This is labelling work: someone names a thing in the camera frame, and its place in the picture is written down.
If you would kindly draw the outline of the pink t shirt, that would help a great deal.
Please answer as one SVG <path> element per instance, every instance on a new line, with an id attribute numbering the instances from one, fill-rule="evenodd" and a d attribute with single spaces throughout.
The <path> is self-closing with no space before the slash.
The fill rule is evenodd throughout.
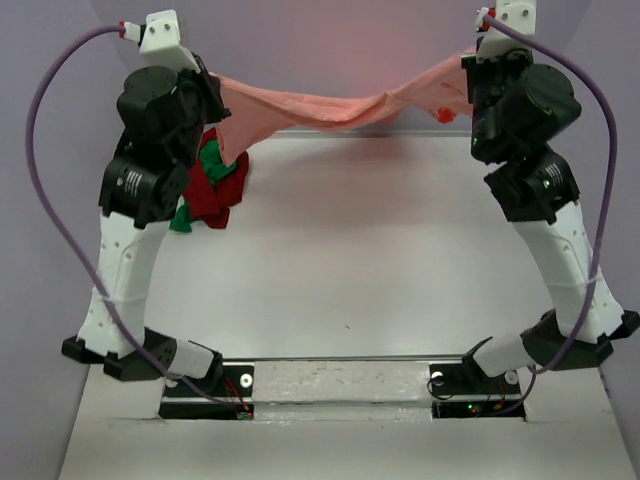
<path id="1" fill-rule="evenodd" d="M 349 131 L 392 122 L 416 107 L 441 124 L 470 115 L 466 72 L 455 55 L 408 83 L 365 98 L 336 98 L 258 88 L 223 77 L 221 94 L 231 116 L 216 125 L 221 158 L 233 163 L 252 145 L 274 133 L 302 126 L 319 131 Z"/>

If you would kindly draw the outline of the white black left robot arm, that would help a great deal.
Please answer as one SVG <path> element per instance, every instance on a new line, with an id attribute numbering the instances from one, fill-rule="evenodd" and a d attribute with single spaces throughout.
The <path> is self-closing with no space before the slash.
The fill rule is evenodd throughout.
<path id="1" fill-rule="evenodd" d="M 100 282 L 79 332 L 63 341 L 61 352 L 78 363 L 100 364 L 122 382 L 165 377 L 209 395 L 221 383 L 222 355 L 146 327 L 145 310 L 157 254 L 205 128 L 230 112 L 219 80 L 198 56 L 190 64 L 134 71 L 116 109 L 124 129 L 99 194 Z"/>

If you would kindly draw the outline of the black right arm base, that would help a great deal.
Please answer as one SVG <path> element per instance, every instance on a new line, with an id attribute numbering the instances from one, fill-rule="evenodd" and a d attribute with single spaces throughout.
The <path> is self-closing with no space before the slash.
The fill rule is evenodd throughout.
<path id="1" fill-rule="evenodd" d="M 461 363 L 429 365 L 426 387 L 433 419 L 526 418 L 516 372 L 467 380 L 462 367 Z"/>

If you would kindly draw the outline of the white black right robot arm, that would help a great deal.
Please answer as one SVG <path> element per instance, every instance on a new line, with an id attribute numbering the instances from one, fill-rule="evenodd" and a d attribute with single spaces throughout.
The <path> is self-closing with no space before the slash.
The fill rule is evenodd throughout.
<path id="1" fill-rule="evenodd" d="M 532 254 L 552 308 L 522 333 L 474 346 L 457 377 L 482 392 L 522 367 L 598 367 L 613 341 L 638 329 L 639 315 L 623 309 L 602 273 L 591 270 L 579 188 L 568 162 L 548 144 L 582 112 L 573 86 L 525 50 L 494 61 L 465 54 L 461 66 L 472 106 L 471 155 L 498 166 L 484 181 Z"/>

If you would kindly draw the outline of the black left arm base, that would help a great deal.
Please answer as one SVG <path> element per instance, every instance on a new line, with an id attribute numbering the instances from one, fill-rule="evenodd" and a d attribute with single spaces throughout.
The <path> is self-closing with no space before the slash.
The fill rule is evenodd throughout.
<path id="1" fill-rule="evenodd" d="M 195 393 L 183 381 L 167 382 L 163 387 L 158 415 L 165 420 L 254 419 L 255 362 L 225 360 L 221 379 L 213 387 L 193 383 L 206 397 Z"/>

